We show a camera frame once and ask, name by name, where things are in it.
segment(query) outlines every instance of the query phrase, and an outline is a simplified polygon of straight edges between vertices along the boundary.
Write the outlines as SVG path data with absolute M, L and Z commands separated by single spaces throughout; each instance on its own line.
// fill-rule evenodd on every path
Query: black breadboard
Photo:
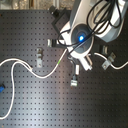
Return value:
M 20 58 L 33 66 L 34 72 L 45 75 L 58 62 L 63 49 L 48 48 L 47 39 L 56 39 L 48 11 L 0 11 L 0 62 Z M 67 22 L 63 17 L 59 28 Z M 128 15 L 123 30 L 115 41 L 94 43 L 107 45 L 114 52 L 115 66 L 128 60 Z M 37 68 L 37 48 L 43 49 L 43 67 Z M 38 79 L 23 66 L 14 70 L 15 100 L 8 118 L 0 120 L 0 128 L 128 128 L 128 66 L 121 70 L 101 67 L 104 60 L 91 57 L 93 69 L 81 69 L 77 87 L 70 87 L 72 65 L 67 56 L 53 75 Z M 0 116 L 4 116 L 11 102 L 11 65 L 0 68 Z

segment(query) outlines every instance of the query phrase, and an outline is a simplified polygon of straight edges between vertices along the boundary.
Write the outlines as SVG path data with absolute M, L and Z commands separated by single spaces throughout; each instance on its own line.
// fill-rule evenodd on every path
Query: metal bracket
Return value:
M 42 68 L 42 57 L 43 57 L 42 52 L 43 52 L 42 48 L 37 48 L 37 54 L 36 54 L 37 68 Z
M 112 62 L 114 62 L 114 59 L 116 58 L 114 53 L 111 53 L 111 55 L 108 57 L 108 59 L 103 63 L 102 67 L 104 70 L 106 70 Z

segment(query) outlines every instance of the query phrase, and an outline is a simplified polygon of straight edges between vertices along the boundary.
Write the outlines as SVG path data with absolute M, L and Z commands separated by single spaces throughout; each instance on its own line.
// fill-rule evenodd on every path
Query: black cable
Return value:
M 59 42 L 60 45 L 62 45 L 62 46 L 64 46 L 64 47 L 73 47 L 73 46 L 76 46 L 76 45 L 78 44 L 78 43 L 75 43 L 75 44 L 71 44 L 71 45 L 66 45 L 66 44 L 62 44 L 62 43 L 60 42 L 60 36 L 61 36 L 63 33 L 65 33 L 65 32 L 70 32 L 70 30 L 71 30 L 71 29 L 65 30 L 65 31 L 63 31 L 63 32 L 61 32 L 61 33 L 59 34 L 59 36 L 58 36 L 58 38 L 57 38 L 57 41 Z
M 79 47 L 81 47 L 82 45 L 84 45 L 86 43 L 86 41 L 88 39 L 90 39 L 93 35 L 95 34 L 102 34 L 104 33 L 108 26 L 110 25 L 111 27 L 114 27 L 114 28 L 118 28 L 121 23 L 122 23 L 122 17 L 121 17 L 121 12 L 120 12 L 120 8 L 119 8 L 119 4 L 118 4 L 118 0 L 110 0 L 108 1 L 98 12 L 97 14 L 95 15 L 94 17 L 94 20 L 93 20 L 93 23 L 95 24 L 94 28 L 92 29 L 89 25 L 89 17 L 91 15 L 91 13 L 94 11 L 94 9 L 97 7 L 97 5 L 99 5 L 101 2 L 103 2 L 104 0 L 100 0 L 98 1 L 92 8 L 91 10 L 89 11 L 88 15 L 87 15 L 87 19 L 86 19 L 86 23 L 87 23 L 87 26 L 89 27 L 89 29 L 91 30 L 91 32 L 89 33 L 89 35 L 86 36 L 86 39 L 84 39 L 83 43 L 75 43 L 75 44 L 72 44 L 72 45 L 64 45 L 62 44 L 60 41 L 59 41 L 59 38 L 60 36 L 64 33 L 64 32 L 67 32 L 67 31 L 64 31 L 62 33 L 60 33 L 59 37 L 58 37 L 58 42 L 63 45 L 63 46 L 66 46 L 66 47 L 72 47 L 72 46 L 75 46 L 73 48 L 72 51 L 69 52 L 68 55 L 70 55 L 74 50 L 78 49 Z M 114 26 L 112 23 L 111 23 L 111 18 L 113 16 L 113 11 L 114 11 L 114 8 L 115 8 L 115 5 L 117 6 L 117 9 L 118 9 L 118 13 L 119 13 L 119 24 Z M 101 16 L 101 18 L 97 21 L 97 18 L 98 16 L 102 13 L 102 11 L 104 11 L 104 9 L 106 9 L 106 11 L 103 13 L 103 15 Z

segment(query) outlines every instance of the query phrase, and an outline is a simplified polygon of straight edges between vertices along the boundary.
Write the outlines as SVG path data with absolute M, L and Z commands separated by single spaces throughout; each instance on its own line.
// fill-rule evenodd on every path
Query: blue led light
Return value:
M 84 40 L 84 36 L 80 36 L 79 37 L 79 42 L 83 42 L 83 40 Z

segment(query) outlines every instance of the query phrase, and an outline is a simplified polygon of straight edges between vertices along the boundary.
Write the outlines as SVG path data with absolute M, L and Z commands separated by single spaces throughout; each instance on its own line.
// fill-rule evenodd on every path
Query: cable connector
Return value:
M 77 76 L 74 75 L 73 79 L 71 80 L 71 86 L 72 87 L 77 87 L 78 81 L 77 81 Z
M 4 84 L 2 84 L 2 85 L 0 86 L 0 93 L 1 93 L 4 89 L 5 89 L 5 86 L 4 86 Z
M 102 65 L 103 69 L 106 70 L 114 62 L 115 58 L 116 58 L 116 56 L 112 52 L 111 55 L 108 57 L 108 59 L 103 63 L 103 65 Z

